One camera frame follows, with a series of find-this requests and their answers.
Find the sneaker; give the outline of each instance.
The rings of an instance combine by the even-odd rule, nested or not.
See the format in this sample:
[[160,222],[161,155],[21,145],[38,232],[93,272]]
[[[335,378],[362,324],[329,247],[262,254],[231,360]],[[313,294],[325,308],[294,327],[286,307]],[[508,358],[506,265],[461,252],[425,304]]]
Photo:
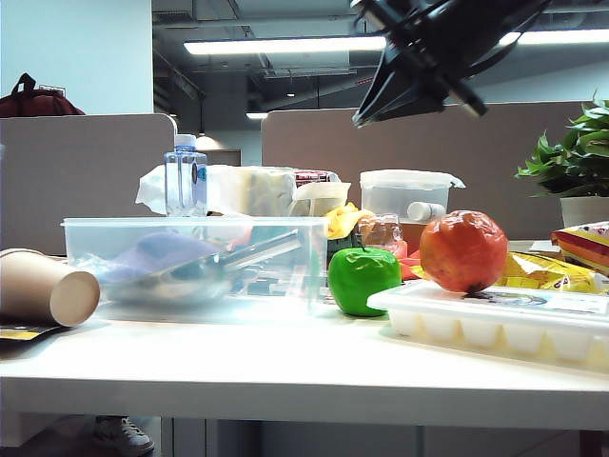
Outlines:
[[95,419],[93,443],[113,447],[124,457],[140,457],[154,449],[150,437],[128,417],[103,416]]

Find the ice cube tray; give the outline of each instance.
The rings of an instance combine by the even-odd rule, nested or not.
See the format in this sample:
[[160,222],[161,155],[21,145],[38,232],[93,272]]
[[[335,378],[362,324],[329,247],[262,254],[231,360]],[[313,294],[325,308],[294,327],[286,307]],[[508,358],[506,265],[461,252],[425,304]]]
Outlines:
[[492,287],[469,295],[414,281],[368,298],[412,341],[609,371],[609,297]]

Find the pomegranate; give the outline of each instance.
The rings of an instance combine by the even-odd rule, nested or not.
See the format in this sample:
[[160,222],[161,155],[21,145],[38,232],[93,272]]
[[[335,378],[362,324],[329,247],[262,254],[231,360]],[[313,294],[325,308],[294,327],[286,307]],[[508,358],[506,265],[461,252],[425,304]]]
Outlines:
[[430,279],[447,290],[473,293],[501,278],[507,238],[483,212],[459,210],[425,227],[420,251]]

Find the tan paper cup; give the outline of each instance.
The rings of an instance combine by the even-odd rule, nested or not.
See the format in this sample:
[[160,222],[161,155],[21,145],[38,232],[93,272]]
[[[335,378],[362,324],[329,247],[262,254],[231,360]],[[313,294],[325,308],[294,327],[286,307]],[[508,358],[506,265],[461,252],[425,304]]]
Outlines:
[[97,308],[95,277],[29,249],[0,252],[0,315],[23,322],[85,322]]

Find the desk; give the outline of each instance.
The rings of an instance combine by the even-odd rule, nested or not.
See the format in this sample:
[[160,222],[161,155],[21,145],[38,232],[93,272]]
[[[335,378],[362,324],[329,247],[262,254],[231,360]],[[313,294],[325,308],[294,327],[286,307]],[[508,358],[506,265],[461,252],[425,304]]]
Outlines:
[[432,348],[385,319],[91,319],[0,353],[8,412],[609,429],[609,375]]

